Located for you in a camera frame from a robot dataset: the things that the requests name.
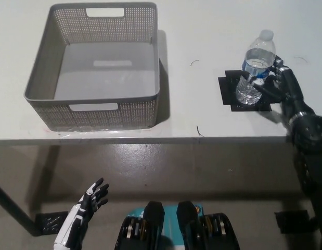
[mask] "table leg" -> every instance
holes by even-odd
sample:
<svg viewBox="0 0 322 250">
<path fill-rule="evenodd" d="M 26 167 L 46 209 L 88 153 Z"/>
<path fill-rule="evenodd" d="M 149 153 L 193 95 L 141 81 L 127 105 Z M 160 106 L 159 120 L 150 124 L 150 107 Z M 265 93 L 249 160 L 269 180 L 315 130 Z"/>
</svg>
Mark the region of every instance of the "table leg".
<svg viewBox="0 0 322 250">
<path fill-rule="evenodd" d="M 36 226 L 30 217 L 1 189 L 0 205 L 24 227 L 32 236 L 42 235 L 41 230 Z"/>
</svg>

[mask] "bottle cap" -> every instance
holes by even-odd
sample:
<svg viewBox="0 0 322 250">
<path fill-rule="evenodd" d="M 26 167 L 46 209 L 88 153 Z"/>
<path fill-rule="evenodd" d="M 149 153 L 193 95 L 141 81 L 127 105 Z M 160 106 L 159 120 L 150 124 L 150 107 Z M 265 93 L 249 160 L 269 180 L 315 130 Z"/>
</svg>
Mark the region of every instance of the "bottle cap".
<svg viewBox="0 0 322 250">
<path fill-rule="evenodd" d="M 272 30 L 262 30 L 260 32 L 259 38 L 263 41 L 271 41 L 274 37 L 274 33 Z"/>
</svg>

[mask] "white table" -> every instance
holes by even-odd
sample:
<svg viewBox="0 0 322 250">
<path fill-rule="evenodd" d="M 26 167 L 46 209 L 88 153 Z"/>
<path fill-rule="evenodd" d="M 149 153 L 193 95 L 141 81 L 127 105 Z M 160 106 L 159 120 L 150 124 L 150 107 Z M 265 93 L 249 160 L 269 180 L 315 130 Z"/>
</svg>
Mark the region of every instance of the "white table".
<svg viewBox="0 0 322 250">
<path fill-rule="evenodd" d="M 293 69 L 307 104 L 322 115 L 322 0 L 155 0 L 166 35 L 160 57 L 169 74 L 170 117 L 145 130 L 52 132 L 23 93 L 49 8 L 63 1 L 0 0 L 0 144 L 284 140 L 281 123 L 223 106 L 217 80 L 240 68 L 262 29 L 274 31 L 277 54 Z"/>
</svg>

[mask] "basket handle cutout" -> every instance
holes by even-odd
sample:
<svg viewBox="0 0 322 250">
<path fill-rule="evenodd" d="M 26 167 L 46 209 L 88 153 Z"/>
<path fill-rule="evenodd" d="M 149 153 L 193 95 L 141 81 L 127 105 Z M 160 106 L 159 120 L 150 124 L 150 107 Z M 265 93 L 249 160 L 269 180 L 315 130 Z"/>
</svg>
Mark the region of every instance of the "basket handle cutout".
<svg viewBox="0 0 322 250">
<path fill-rule="evenodd" d="M 89 17 L 123 17 L 125 16 L 124 8 L 87 8 Z"/>
<path fill-rule="evenodd" d="M 93 62 L 94 67 L 128 67 L 132 66 L 130 60 L 96 60 Z"/>
<path fill-rule="evenodd" d="M 109 111 L 117 110 L 117 103 L 98 103 L 98 104 L 71 104 L 69 108 L 72 111 Z"/>
</svg>

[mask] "bottle label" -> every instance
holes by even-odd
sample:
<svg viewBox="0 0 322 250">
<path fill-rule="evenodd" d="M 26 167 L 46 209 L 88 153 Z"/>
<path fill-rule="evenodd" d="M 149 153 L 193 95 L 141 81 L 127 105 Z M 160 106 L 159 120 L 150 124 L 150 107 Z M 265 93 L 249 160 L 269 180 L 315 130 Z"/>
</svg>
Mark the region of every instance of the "bottle label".
<svg viewBox="0 0 322 250">
<path fill-rule="evenodd" d="M 247 64 L 247 62 L 244 60 L 242 64 L 242 70 L 247 71 L 251 75 L 257 77 L 257 78 L 262 78 L 265 79 L 268 77 L 269 74 L 269 68 L 267 69 L 260 69 L 260 68 L 255 68 Z"/>
</svg>

